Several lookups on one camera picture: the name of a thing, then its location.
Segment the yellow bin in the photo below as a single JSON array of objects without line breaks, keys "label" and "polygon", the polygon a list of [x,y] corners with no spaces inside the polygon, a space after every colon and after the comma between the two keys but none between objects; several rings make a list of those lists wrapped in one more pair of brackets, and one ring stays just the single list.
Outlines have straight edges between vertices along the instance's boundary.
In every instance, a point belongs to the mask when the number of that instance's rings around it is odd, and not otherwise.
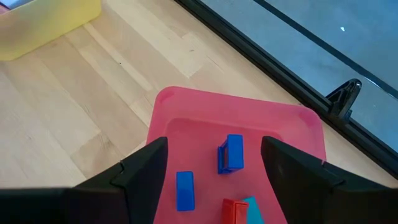
[{"label": "yellow bin", "polygon": [[94,19],[100,12],[101,0],[33,0],[1,14],[0,60],[18,58]]}]

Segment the red block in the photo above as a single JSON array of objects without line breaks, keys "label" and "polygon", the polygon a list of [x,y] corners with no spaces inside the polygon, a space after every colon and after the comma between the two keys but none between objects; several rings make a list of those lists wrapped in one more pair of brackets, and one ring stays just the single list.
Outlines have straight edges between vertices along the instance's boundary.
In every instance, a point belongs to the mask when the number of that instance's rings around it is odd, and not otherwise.
[{"label": "red block", "polygon": [[248,222],[248,207],[247,202],[224,199],[221,224],[246,224]]}]

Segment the wooden floor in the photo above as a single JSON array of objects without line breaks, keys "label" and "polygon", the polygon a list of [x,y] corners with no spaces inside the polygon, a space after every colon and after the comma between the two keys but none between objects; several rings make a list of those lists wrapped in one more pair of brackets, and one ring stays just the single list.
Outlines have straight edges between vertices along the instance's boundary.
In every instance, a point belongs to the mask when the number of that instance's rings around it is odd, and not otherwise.
[{"label": "wooden floor", "polygon": [[[73,186],[145,141],[159,90],[298,104],[172,0],[108,0],[99,18],[0,62],[0,187]],[[324,124],[327,159],[398,181]]]}]

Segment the toy block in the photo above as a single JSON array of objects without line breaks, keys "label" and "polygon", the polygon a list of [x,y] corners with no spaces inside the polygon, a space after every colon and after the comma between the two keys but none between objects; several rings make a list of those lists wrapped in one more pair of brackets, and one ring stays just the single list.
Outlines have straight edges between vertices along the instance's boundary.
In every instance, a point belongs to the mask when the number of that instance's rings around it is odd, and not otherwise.
[{"label": "toy block", "polygon": [[254,197],[248,197],[243,199],[243,201],[249,204],[248,224],[264,224],[256,199]]},{"label": "toy block", "polygon": [[247,202],[224,199],[221,224],[247,224],[248,206]]},{"label": "toy block", "polygon": [[194,209],[193,172],[177,172],[177,211],[193,211]]},{"label": "toy block", "polygon": [[218,147],[218,174],[230,174],[243,169],[243,136],[229,134],[226,141]]}]

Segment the pink tray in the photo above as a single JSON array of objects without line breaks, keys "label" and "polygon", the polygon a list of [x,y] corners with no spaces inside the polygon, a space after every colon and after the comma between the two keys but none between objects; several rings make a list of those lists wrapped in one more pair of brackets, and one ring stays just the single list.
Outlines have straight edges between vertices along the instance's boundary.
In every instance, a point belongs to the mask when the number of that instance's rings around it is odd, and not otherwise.
[{"label": "pink tray", "polygon": [[[218,175],[217,146],[227,134],[243,135],[244,169]],[[156,224],[219,224],[224,198],[249,196],[255,196],[265,223],[286,223],[262,163],[261,138],[273,136],[326,158],[321,121],[308,108],[179,87],[157,95],[147,142],[159,136],[169,139],[169,160]],[[182,170],[194,175],[192,212],[176,210],[175,175]]]}]

